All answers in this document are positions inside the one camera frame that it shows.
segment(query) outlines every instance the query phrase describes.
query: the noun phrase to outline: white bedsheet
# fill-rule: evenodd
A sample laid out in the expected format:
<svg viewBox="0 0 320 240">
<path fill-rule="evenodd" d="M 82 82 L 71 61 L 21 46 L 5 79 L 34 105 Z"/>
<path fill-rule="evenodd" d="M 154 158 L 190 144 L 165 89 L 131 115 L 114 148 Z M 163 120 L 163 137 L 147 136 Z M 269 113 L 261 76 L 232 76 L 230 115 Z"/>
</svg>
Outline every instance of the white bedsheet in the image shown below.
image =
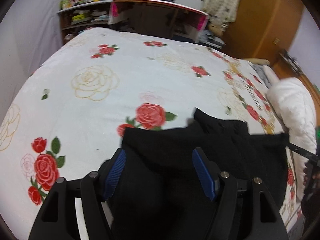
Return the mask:
<svg viewBox="0 0 320 240">
<path fill-rule="evenodd" d="M 279 133 L 266 91 L 247 61 L 206 47 L 87 30 L 26 81 L 8 110 L 0 128 L 0 213 L 18 239 L 27 239 L 55 179 L 97 170 L 119 147 L 124 126 L 183 127 L 197 107 L 246 121 L 252 134 Z M 292 168 L 290 154 L 288 163 Z M 286 226 L 298 211 L 295 178 L 288 178 Z"/>
</svg>

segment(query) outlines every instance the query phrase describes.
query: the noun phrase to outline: patterned curtain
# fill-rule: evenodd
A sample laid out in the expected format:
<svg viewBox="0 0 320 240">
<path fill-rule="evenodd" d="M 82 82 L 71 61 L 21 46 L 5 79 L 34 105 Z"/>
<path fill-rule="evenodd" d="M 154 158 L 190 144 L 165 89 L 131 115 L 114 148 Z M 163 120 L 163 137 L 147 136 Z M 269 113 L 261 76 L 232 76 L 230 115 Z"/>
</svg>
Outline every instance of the patterned curtain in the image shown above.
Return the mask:
<svg viewBox="0 0 320 240">
<path fill-rule="evenodd" d="M 210 15 L 210 22 L 222 31 L 229 22 L 236 20 L 239 0 L 204 0 L 203 11 Z"/>
</svg>

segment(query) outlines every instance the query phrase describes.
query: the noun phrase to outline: floral bedsheet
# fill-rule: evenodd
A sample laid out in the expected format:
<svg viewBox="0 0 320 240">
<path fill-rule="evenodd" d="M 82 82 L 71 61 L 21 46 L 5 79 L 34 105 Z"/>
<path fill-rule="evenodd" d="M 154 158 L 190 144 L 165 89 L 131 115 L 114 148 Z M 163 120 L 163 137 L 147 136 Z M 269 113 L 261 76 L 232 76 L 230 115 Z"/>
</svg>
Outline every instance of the floral bedsheet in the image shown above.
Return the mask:
<svg viewBox="0 0 320 240">
<path fill-rule="evenodd" d="M 97 170 L 119 147 L 125 127 L 183 127 L 197 107 L 248 123 L 252 134 L 279 133 L 267 87 L 250 63 L 203 46 L 93 28 L 52 55 L 23 85 L 0 126 L 0 213 L 28 239 L 59 176 Z M 280 210 L 287 229 L 301 214 L 288 151 Z M 87 239 L 76 201 L 82 239 Z"/>
</svg>

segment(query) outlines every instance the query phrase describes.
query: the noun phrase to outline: silver bolt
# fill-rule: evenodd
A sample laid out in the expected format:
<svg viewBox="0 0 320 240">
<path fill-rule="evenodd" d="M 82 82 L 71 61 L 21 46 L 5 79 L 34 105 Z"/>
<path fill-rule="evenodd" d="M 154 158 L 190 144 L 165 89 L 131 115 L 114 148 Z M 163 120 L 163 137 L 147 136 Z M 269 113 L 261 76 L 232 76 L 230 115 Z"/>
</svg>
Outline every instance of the silver bolt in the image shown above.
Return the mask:
<svg viewBox="0 0 320 240">
<path fill-rule="evenodd" d="M 97 177 L 98 176 L 98 172 L 97 171 L 91 171 L 90 173 L 89 173 L 89 177 L 90 178 L 95 178 L 95 177 Z"/>
<path fill-rule="evenodd" d="M 221 177 L 223 177 L 225 179 L 229 178 L 229 176 L 230 176 L 230 174 L 228 172 L 226 172 L 226 171 L 221 172 L 220 175 L 221 175 Z"/>
<path fill-rule="evenodd" d="M 261 184 L 261 183 L 262 183 L 262 179 L 260 179 L 260 178 L 258 178 L 258 177 L 255 177 L 255 178 L 253 179 L 253 181 L 254 181 L 255 183 L 257 183 L 257 184 Z"/>
<path fill-rule="evenodd" d="M 59 178 L 57 178 L 57 183 L 62 183 L 62 182 L 64 182 L 64 177 L 59 177 Z"/>
</svg>

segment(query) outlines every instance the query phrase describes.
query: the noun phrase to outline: shelf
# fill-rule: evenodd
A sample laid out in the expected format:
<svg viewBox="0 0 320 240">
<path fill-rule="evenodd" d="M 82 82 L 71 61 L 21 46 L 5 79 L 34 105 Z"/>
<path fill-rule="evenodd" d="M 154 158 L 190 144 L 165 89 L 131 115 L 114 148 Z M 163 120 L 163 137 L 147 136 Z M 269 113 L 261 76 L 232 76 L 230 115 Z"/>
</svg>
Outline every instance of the shelf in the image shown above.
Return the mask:
<svg viewBox="0 0 320 240">
<path fill-rule="evenodd" d="M 63 10 L 60 10 L 60 11 L 58 11 L 57 13 L 63 13 L 63 12 L 66 12 L 66 11 L 74 10 L 74 9 L 81 8 L 81 7 L 91 6 L 91 5 L 111 3 L 112 1 L 113 1 L 113 0 L 104 0 L 104 1 L 83 3 L 83 4 L 75 5 L 75 6 L 72 6 L 72 7 L 63 9 Z"/>
<path fill-rule="evenodd" d="M 89 23 L 80 23 L 80 24 L 75 24 L 69 27 L 62 28 L 61 30 L 68 30 L 68 29 L 73 29 L 76 27 L 82 27 L 82 26 L 89 26 L 89 25 L 95 25 L 95 24 L 108 24 L 109 21 L 100 21 L 100 22 L 89 22 Z"/>
</svg>

